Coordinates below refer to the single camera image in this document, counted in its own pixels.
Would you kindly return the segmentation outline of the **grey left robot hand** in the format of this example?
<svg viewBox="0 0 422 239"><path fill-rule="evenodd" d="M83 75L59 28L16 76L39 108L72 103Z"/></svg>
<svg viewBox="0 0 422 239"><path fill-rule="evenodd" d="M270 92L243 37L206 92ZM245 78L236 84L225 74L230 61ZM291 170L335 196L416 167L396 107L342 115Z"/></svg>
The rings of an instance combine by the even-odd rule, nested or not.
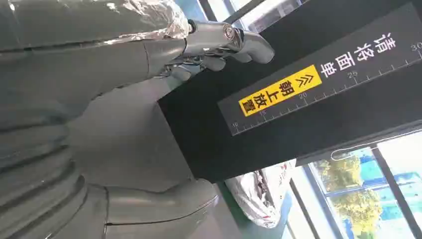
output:
<svg viewBox="0 0 422 239"><path fill-rule="evenodd" d="M164 192L90 184L68 123L95 98L173 72L218 71L225 58L269 63L259 34L185 17L173 0L0 3L0 236L187 239L218 194L193 179Z"/></svg>

